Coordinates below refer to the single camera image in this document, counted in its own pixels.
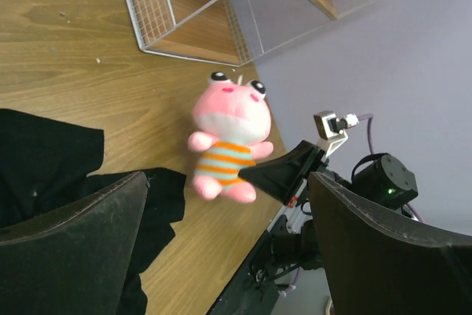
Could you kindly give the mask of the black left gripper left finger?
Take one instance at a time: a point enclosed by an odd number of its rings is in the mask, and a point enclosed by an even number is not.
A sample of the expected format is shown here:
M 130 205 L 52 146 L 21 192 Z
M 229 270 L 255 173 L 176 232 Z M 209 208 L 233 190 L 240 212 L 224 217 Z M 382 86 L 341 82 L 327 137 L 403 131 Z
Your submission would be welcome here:
M 1 313 L 115 314 L 147 192 L 132 173 L 1 229 Z

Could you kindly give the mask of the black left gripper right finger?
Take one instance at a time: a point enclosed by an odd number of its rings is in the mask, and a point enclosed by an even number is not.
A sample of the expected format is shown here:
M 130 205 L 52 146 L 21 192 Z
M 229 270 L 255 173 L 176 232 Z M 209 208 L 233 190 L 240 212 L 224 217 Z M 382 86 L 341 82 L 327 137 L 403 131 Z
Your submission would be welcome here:
M 337 314 L 471 314 L 471 237 L 409 219 L 321 173 L 308 179 Z

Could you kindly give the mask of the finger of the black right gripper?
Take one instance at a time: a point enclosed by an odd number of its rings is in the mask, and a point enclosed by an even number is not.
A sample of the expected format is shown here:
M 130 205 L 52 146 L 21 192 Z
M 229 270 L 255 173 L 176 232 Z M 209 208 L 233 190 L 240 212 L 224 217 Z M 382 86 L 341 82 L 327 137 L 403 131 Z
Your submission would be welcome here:
M 241 169 L 238 177 L 282 204 L 303 204 L 308 199 L 308 176 L 320 170 L 321 149 L 302 140 L 279 158 Z

